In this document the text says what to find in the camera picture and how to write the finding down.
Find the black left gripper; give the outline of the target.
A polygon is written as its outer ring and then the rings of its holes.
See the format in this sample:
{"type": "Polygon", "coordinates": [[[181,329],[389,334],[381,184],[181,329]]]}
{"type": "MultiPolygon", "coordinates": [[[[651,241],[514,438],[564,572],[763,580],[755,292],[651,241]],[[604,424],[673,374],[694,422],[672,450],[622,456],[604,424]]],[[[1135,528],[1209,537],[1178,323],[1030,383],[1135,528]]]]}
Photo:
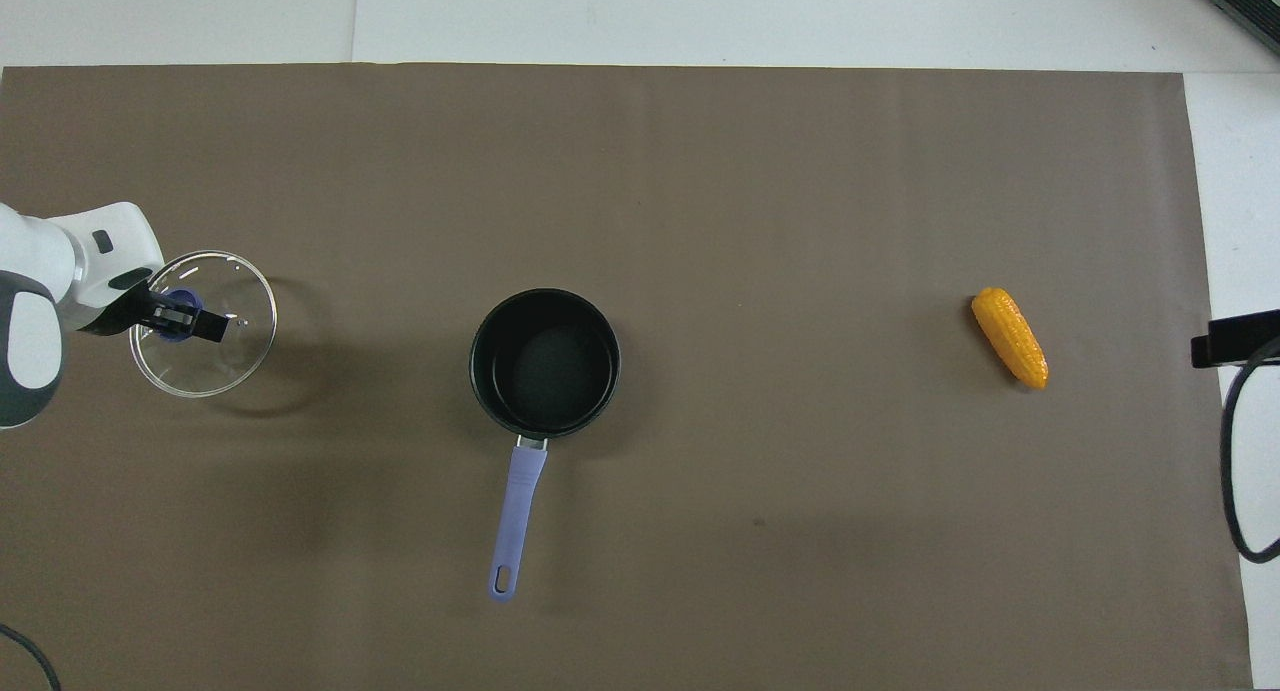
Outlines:
{"type": "Polygon", "coordinates": [[[88,334],[113,337],[150,319],[151,330],[169,343],[183,343],[192,337],[221,343],[229,326],[228,317],[187,307],[183,287],[151,290],[152,275],[152,270],[129,270],[110,278],[108,290],[114,290],[116,296],[88,322],[88,334]]]}

